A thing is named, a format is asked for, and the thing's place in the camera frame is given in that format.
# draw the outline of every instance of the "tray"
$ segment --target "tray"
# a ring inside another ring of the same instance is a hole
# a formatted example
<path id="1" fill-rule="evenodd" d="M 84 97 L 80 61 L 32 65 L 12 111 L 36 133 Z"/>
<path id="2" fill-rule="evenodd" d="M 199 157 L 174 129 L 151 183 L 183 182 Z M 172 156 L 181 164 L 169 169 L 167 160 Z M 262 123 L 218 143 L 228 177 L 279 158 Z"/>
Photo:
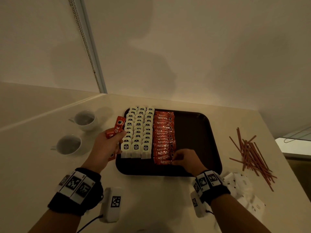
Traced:
<path id="1" fill-rule="evenodd" d="M 222 171 L 222 165 L 215 139 L 212 133 L 208 118 L 201 113 L 173 111 L 175 115 L 175 139 L 176 150 L 193 149 L 197 153 L 203 165 L 219 175 Z M 121 158 L 116 157 L 117 169 L 125 175 L 144 175 L 144 176 L 192 176 L 181 166 L 174 165 L 156 165 L 153 161 L 153 151 L 151 159 Z"/>

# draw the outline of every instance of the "white countertop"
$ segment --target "white countertop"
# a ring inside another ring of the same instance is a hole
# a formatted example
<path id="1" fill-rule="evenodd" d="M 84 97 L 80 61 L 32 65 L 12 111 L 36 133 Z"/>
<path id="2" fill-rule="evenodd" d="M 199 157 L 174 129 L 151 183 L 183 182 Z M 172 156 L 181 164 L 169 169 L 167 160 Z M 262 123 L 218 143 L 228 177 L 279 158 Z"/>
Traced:
<path id="1" fill-rule="evenodd" d="M 88 153 L 62 156 L 49 150 L 60 137 L 71 133 L 80 135 L 86 141 L 84 144 L 91 148 L 96 132 L 81 132 L 67 120 L 69 117 L 91 109 L 105 130 L 113 127 L 117 116 L 134 105 L 206 115 L 221 158 L 222 174 L 242 171 L 241 164 L 229 159 L 241 159 L 229 139 L 231 136 L 237 141 L 236 128 L 240 128 L 243 138 L 257 135 L 255 142 L 278 177 L 271 192 L 263 177 L 245 170 L 254 185 L 255 195 L 266 204 L 263 224 L 271 232 L 310 231 L 311 203 L 257 111 L 112 94 L 69 106 L 0 133 L 0 173 L 6 188 L 0 193 L 1 228 L 6 232 L 29 230 L 46 211 L 57 183 L 87 158 Z M 190 199 L 193 178 L 126 176 L 117 170 L 115 161 L 109 162 L 101 175 L 103 188 L 120 186 L 124 189 L 120 220 L 110 224 L 95 221 L 85 232 L 135 232 L 149 226 L 158 226 L 163 232 L 214 232 L 214 216 L 199 219 L 195 215 Z M 99 209 L 98 205 L 85 214 L 80 227 L 96 217 Z"/>

